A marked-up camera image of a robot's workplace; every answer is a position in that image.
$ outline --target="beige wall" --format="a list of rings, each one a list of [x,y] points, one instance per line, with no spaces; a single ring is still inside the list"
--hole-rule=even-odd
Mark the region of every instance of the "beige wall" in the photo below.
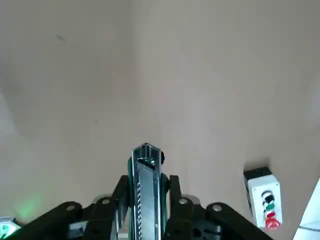
[[[270,158],[291,239],[319,176],[320,2],[2,0],[0,215],[111,193],[133,147],[206,205],[250,219],[242,171]]]

